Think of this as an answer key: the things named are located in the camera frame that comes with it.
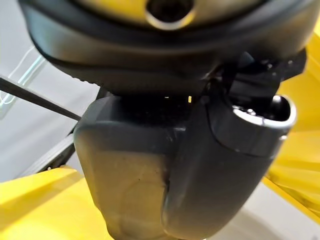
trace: bolt hole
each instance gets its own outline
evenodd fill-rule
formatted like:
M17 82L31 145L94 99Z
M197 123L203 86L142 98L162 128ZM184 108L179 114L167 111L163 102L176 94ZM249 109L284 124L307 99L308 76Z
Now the bolt hole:
M150 0L146 10L163 23L174 23L187 16L193 7L192 0Z

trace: metal bolt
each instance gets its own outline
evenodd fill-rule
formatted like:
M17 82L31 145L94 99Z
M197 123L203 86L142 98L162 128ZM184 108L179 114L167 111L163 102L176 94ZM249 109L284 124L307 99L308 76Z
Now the metal bolt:
M246 112L247 112L248 114L250 114L251 116L255 116L255 115L256 115L256 112L253 111L252 109L248 109Z
M279 104L281 103L281 97L276 95L272 98L272 101L276 104Z

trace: yellow surface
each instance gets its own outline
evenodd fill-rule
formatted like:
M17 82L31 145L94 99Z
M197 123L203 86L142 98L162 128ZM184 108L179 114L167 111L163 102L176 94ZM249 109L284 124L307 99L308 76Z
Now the yellow surface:
M272 182L312 211L312 219L320 217L319 36L320 23L307 47L305 73L285 81L279 90L296 104L298 121L267 174Z
M0 184L0 240L112 240L76 170L58 168Z

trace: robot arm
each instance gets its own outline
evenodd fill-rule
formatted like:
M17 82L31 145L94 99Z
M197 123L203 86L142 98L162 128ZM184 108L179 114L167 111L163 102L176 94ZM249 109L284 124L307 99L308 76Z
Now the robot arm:
M319 0L19 0L34 45L114 96L74 144L115 240L202 240L237 213L294 125ZM192 103L187 101L192 96Z

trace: black cable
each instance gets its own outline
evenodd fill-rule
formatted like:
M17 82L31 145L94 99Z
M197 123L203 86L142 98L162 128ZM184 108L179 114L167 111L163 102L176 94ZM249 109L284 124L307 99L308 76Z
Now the black cable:
M13 96L16 96L17 98L26 100L30 103L36 104L38 106L41 106L45 109L51 110L57 114L64 115L68 118L74 119L76 121L79 121L81 119L80 116L76 115L75 113L63 108L62 106L59 106L41 96L38 96L37 94L28 91L12 82L10 82L7 79L4 79L0 76L0 90L4 91L8 94L11 94Z

